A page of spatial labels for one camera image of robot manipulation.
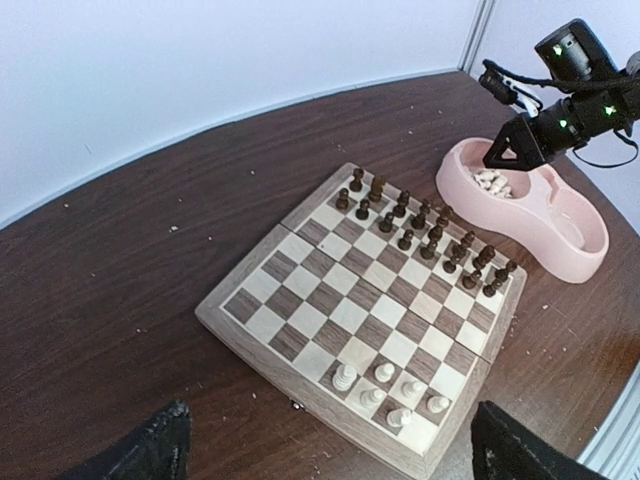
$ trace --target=pink bowl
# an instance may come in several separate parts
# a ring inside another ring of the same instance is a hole
[[[560,280],[589,280],[609,249],[609,233],[598,211],[548,165],[526,173],[501,170],[513,198],[489,194],[473,174],[485,168],[482,158],[491,143],[468,138],[447,153],[436,175],[444,201],[469,223],[521,243]]]

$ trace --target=wall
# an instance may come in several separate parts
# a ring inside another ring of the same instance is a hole
[[[490,58],[512,72],[549,78],[549,71],[533,47],[576,17],[589,24],[618,68],[623,68],[627,59],[640,50],[640,2],[637,0],[497,0],[472,66],[472,75],[479,76],[484,71],[482,60]],[[561,96],[550,89],[538,89],[538,92],[547,106]],[[635,128],[633,138],[640,143],[640,123]],[[633,151],[613,134],[606,134],[592,140],[580,154],[598,163],[617,163],[630,158]],[[618,169],[600,170],[572,158],[636,232],[640,232],[640,159]]]
[[[230,119],[455,69],[477,0],[0,2],[0,228]]]

